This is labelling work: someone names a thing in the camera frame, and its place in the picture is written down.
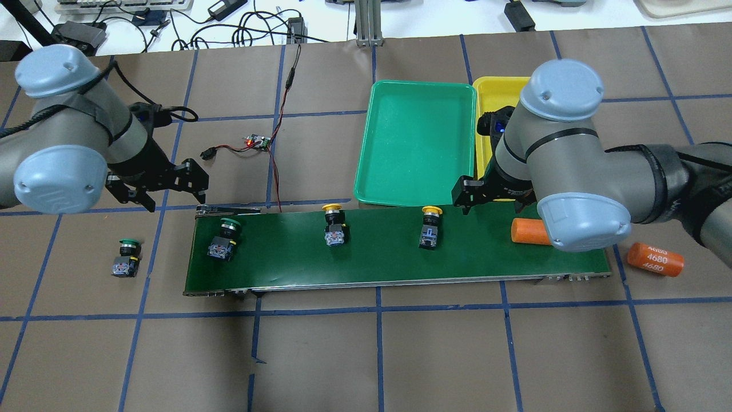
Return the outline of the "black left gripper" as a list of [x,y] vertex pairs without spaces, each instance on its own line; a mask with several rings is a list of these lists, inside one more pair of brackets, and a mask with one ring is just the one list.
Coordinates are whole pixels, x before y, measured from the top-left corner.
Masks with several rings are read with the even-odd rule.
[[209,175],[194,159],[175,166],[153,138],[154,128],[172,124],[173,108],[136,102],[128,123],[108,147],[105,188],[121,204],[134,203],[154,213],[150,191],[172,189],[206,198]]

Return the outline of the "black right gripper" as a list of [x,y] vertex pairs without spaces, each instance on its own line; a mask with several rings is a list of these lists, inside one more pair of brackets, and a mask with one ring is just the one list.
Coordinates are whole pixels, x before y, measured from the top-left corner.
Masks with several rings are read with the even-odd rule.
[[452,205],[459,208],[463,216],[467,216],[473,207],[489,203],[490,199],[513,199],[518,203],[535,203],[538,200],[528,175],[526,158],[504,139],[514,110],[514,106],[506,105],[494,112],[484,112],[478,119],[476,130],[479,135],[490,138],[492,157],[481,179],[462,175],[456,180],[452,189]]

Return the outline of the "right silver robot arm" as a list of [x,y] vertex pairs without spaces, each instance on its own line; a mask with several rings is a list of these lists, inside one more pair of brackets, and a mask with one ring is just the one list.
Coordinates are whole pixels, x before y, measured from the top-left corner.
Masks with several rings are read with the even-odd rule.
[[551,245],[569,252],[617,244],[633,224],[677,220],[729,266],[730,143],[603,149],[592,122],[603,96],[599,74],[584,62],[539,65],[483,177],[459,177],[453,205],[468,214],[496,199],[517,209],[536,204]]

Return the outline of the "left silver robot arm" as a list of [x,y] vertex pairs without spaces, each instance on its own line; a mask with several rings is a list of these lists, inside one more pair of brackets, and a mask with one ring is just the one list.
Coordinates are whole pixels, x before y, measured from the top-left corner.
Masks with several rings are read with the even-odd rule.
[[169,160],[153,138],[173,119],[196,122],[187,107],[164,107],[144,97],[127,105],[103,70],[70,45],[48,45],[15,69],[35,101],[31,117],[2,131],[1,206],[23,204],[38,213],[83,213],[107,190],[119,203],[152,212],[152,191],[191,193],[206,201],[209,175],[193,159]]

